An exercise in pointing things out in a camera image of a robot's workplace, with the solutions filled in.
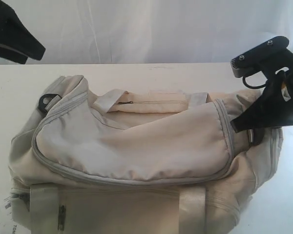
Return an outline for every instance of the white table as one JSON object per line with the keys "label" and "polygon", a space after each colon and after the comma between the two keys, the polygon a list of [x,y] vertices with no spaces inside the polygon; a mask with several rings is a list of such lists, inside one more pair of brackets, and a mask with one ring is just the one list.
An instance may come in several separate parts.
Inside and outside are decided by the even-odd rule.
{"label": "white table", "polygon": [[[10,189],[7,167],[11,138],[20,130],[41,92],[59,75],[82,74],[96,94],[112,88],[232,92],[244,88],[228,63],[127,65],[0,65],[0,203]],[[261,74],[251,83],[265,81]],[[253,196],[232,234],[293,234],[293,127],[284,128],[279,169]],[[6,223],[0,209],[0,234]]]}

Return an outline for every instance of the beige duffel bag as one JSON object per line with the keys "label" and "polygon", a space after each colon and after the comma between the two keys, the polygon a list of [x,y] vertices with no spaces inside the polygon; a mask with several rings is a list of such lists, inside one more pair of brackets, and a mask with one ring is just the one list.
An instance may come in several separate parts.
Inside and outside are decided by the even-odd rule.
{"label": "beige duffel bag", "polygon": [[12,215],[32,234],[226,234],[276,171],[282,130],[230,120],[258,97],[245,90],[96,96],[60,77],[12,140]]}

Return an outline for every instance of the black wire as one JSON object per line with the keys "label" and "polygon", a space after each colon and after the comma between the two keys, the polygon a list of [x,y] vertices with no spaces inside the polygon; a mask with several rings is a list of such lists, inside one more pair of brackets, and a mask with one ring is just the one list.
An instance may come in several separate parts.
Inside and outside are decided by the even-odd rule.
{"label": "black wire", "polygon": [[262,84],[262,85],[258,85],[258,86],[251,86],[251,85],[247,84],[246,83],[246,76],[243,76],[242,77],[242,82],[249,89],[261,89],[261,88],[265,88],[266,87],[266,83],[265,84]]}

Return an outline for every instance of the black clip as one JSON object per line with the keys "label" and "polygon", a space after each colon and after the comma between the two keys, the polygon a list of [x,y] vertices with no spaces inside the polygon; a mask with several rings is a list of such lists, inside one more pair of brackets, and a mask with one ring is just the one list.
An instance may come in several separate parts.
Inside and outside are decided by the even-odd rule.
{"label": "black clip", "polygon": [[41,98],[39,99],[39,102],[38,102],[38,110],[40,110],[43,114],[47,114],[48,111],[45,109],[46,106],[50,103],[50,101],[55,98],[56,96],[59,96],[60,98],[62,98],[60,95],[58,94],[45,94],[45,95],[42,95]]}

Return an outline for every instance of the white backdrop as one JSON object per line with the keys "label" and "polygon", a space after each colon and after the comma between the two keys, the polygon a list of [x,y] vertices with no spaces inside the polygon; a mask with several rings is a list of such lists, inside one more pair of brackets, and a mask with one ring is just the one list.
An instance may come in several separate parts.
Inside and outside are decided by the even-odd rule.
{"label": "white backdrop", "polygon": [[47,49],[28,63],[223,62],[276,35],[293,51],[293,0],[4,1]]}

